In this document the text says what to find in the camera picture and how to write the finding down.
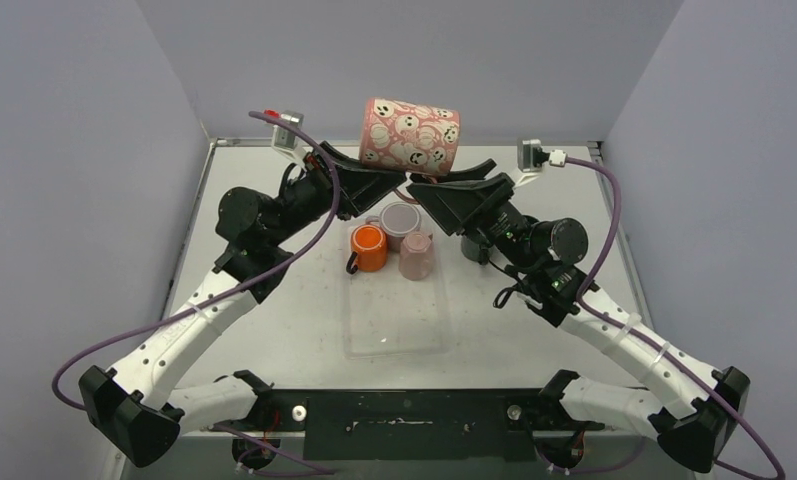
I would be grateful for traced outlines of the pink ghost pattern mug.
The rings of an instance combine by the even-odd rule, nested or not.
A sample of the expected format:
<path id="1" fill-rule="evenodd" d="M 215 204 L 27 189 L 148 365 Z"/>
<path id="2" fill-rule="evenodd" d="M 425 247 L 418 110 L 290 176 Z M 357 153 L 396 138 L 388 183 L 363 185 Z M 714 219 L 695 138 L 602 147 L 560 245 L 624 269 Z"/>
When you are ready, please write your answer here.
<path id="1" fill-rule="evenodd" d="M 450 173 L 460 134 L 454 109 L 373 97 L 364 108 L 358 157 L 369 167 L 437 180 Z"/>

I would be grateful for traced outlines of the dark grey mug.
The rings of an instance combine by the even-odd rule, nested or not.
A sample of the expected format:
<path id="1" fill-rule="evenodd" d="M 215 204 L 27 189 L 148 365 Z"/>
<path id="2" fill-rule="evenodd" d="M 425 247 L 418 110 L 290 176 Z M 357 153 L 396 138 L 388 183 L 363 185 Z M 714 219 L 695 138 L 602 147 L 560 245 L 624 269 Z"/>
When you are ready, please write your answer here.
<path id="1" fill-rule="evenodd" d="M 483 241 L 475 240 L 469 236 L 462 236 L 460 240 L 462 255 L 478 265 L 487 265 L 491 257 L 491 246 Z"/>

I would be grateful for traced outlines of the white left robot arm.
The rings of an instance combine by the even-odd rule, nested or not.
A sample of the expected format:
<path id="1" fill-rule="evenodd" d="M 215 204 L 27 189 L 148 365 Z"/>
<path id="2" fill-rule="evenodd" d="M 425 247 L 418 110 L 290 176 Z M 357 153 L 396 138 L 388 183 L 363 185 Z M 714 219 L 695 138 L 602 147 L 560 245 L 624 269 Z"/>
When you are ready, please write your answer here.
<path id="1" fill-rule="evenodd" d="M 248 370 L 181 388 L 191 366 L 237 320 L 282 282 L 295 254 L 289 238 L 326 217 L 349 220 L 406 181 L 397 170 L 367 167 L 329 143 L 303 157 L 276 196 L 234 187 L 220 199 L 215 231 L 227 243 L 202 283 L 168 321 L 112 366 L 80 378 L 90 423 L 131 463 L 146 467 L 183 434 L 237 421 L 256 431 L 271 420 L 270 386 Z"/>

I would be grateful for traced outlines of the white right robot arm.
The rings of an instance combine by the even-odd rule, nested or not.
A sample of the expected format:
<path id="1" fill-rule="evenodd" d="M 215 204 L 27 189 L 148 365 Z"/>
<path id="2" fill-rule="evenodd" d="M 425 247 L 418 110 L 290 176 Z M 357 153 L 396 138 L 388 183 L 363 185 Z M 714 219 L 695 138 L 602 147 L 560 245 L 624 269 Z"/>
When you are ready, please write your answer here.
<path id="1" fill-rule="evenodd" d="M 713 469 L 744 411 L 750 379 L 683 352 L 624 310 L 579 268 L 588 235 L 575 219 L 539 220 L 512 202 L 506 174 L 488 179 L 415 182 L 409 194 L 448 235 L 497 249 L 528 309 L 585 341 L 634 377 L 616 387 L 560 371 L 543 389 L 542 421 L 601 423 L 654 440 L 683 467 Z"/>

